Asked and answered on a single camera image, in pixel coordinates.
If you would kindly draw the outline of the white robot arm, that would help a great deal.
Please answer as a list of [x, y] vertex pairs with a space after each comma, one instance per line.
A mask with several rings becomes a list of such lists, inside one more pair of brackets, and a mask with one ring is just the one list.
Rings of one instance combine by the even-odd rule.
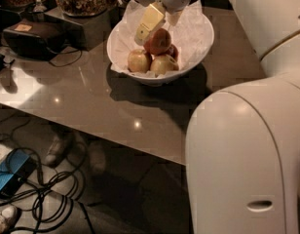
[[299, 234], [300, 0], [229, 0], [265, 78], [194, 111], [185, 164], [194, 234]]

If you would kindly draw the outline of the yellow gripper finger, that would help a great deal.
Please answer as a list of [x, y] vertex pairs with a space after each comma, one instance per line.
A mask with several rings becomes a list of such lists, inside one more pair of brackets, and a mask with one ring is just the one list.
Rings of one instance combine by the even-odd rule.
[[161, 2], [148, 5], [135, 32], [135, 43], [139, 46], [144, 45], [150, 36], [165, 23], [165, 17], [166, 9]]
[[167, 13], [167, 20], [168, 20], [168, 23], [171, 25], [171, 26], [176, 26], [180, 17], [181, 17], [181, 14], [182, 12], [181, 11], [178, 11], [178, 12], [175, 12], [173, 14], [170, 14], [170, 13]]

